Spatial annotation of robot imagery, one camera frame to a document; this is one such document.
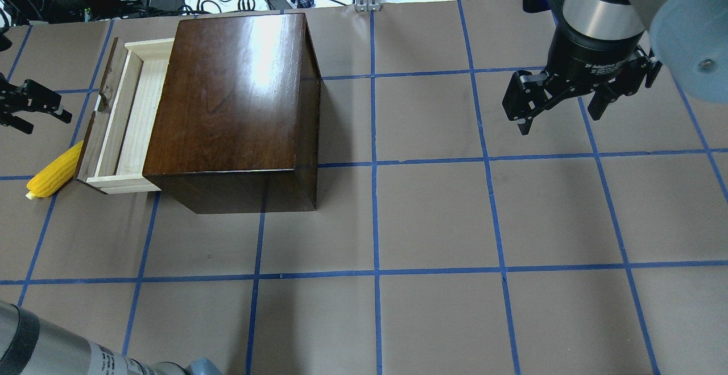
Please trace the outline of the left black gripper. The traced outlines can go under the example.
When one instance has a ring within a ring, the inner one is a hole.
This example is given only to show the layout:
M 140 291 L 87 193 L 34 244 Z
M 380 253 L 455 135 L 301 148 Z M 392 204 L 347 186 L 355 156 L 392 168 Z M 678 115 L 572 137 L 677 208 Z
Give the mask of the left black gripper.
M 73 114 L 60 105 L 61 95 L 34 80 L 23 85 L 13 85 L 1 77 L 1 124 L 10 126 L 24 134 L 32 134 L 34 124 L 15 116 L 17 112 L 39 112 L 50 114 L 63 123 L 70 123 Z

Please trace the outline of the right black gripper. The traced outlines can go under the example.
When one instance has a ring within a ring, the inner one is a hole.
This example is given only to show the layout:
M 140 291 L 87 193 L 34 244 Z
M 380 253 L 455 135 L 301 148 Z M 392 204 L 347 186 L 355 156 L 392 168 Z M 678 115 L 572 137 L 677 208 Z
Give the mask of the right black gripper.
M 588 113 L 593 121 L 601 120 L 609 105 L 620 97 L 634 95 L 642 85 L 652 87 L 662 69 L 655 53 L 639 45 L 640 38 L 642 34 L 601 40 L 558 25 L 544 69 L 512 74 L 502 100 L 507 118 L 518 122 L 525 136 L 536 116 L 567 98 L 591 94 Z

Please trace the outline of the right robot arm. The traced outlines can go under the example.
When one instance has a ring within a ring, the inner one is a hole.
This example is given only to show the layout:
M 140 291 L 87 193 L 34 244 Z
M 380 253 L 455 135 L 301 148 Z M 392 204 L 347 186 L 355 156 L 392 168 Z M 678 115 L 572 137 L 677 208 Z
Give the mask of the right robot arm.
M 523 10 L 553 12 L 556 28 L 544 69 L 513 73 L 502 100 L 522 135 L 567 98 L 591 95 L 599 120 L 663 67 L 692 97 L 726 103 L 726 0 L 523 0 Z

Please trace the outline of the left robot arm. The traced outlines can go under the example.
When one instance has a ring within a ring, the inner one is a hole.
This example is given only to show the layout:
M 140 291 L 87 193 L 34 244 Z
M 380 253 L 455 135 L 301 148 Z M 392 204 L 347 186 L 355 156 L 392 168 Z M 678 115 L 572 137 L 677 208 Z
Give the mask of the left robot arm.
M 72 113 L 60 105 L 61 95 L 26 80 L 13 85 L 2 76 L 2 125 L 31 134 L 34 126 L 15 113 L 41 112 L 69 123 Z M 3 374 L 219 374 L 207 358 L 187 367 L 174 362 L 141 364 L 107 349 L 12 303 L 2 302 Z

